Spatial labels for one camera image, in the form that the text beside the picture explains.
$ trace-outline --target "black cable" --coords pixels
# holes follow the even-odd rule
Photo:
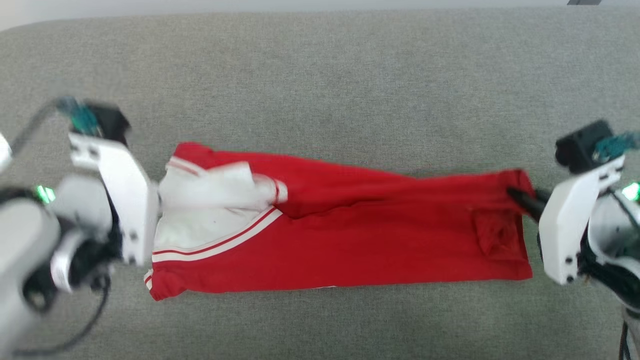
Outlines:
[[[18,136],[13,139],[10,144],[12,154],[16,156],[22,148],[27,144],[33,133],[58,109],[59,99],[54,99],[44,104],[35,115],[31,117],[31,120],[22,128],[22,131]]]
[[[72,347],[76,346],[82,339],[84,339],[84,337],[87,336],[89,332],[91,332],[91,330],[93,329],[93,326],[98,322],[98,319],[100,318],[100,315],[102,315],[102,312],[104,310],[104,306],[107,304],[107,299],[109,298],[109,290],[111,289],[111,279],[108,276],[104,276],[99,280],[103,280],[102,283],[100,283],[97,286],[98,289],[102,290],[102,300],[100,301],[100,305],[98,305],[98,308],[96,309],[95,314],[93,315],[91,320],[84,326],[84,329],[82,329],[82,331],[78,332],[73,338],[69,339],[68,341],[62,344],[59,344],[50,348],[15,350],[13,352],[13,356],[16,356],[16,357],[53,356],[58,354],[59,352],[64,352],[71,349]]]
[[[622,323],[622,333],[620,334],[620,349],[618,350],[618,360],[631,360],[629,352],[629,344],[627,342],[629,334],[629,325],[627,322]]]

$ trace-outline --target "green led light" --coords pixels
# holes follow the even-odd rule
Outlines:
[[[640,183],[633,183],[622,189],[622,195],[631,201],[640,199]]]
[[[56,195],[54,194],[53,189],[46,188],[42,185],[36,186],[36,194],[38,195],[40,200],[45,204],[48,204],[53,200],[56,200]]]

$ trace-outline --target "red sweatpants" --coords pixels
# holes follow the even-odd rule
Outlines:
[[[195,143],[180,144],[175,157],[203,170],[248,162],[252,173],[286,185],[287,200],[217,241],[212,247],[221,250],[213,255],[204,255],[212,251],[205,245],[155,251],[145,281],[156,300],[184,290],[532,276],[522,210],[506,193],[509,186],[532,192],[522,170],[415,179],[290,156],[214,152]]]

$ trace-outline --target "pocket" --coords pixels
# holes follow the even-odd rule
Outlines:
[[[523,260],[522,216],[509,210],[478,210],[473,214],[478,245],[494,260]]]

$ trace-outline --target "gray cushion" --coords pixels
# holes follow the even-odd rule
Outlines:
[[[436,176],[509,167],[568,177],[557,137],[600,117],[638,129],[640,9],[176,15],[59,21],[0,33],[0,131],[48,98],[117,103],[159,179],[181,141]],[[55,185],[72,167],[53,119],[1,177]],[[640,155],[625,181],[638,178]],[[154,302],[117,268],[104,317],[68,359],[605,359],[620,309],[601,286],[534,279]],[[63,297],[25,346],[63,341],[97,299]]]

